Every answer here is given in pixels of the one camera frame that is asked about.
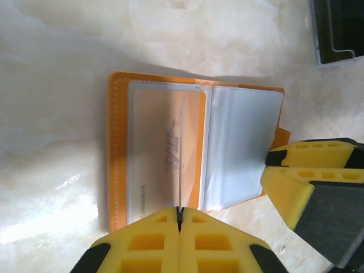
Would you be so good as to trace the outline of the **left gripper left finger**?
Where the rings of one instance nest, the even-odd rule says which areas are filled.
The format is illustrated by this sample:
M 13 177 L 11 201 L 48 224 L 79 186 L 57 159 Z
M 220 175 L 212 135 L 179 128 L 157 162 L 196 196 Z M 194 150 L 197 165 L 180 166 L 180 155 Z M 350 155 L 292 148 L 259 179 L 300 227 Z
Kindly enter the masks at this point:
M 96 240 L 72 272 L 179 272 L 179 209 L 162 209 Z

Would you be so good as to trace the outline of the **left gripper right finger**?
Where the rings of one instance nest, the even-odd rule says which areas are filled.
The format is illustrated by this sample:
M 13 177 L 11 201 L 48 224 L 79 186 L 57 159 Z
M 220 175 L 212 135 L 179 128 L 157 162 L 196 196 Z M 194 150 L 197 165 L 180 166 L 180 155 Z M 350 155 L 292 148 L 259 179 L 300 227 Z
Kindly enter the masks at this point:
M 265 241 L 197 209 L 180 212 L 180 272 L 287 272 Z

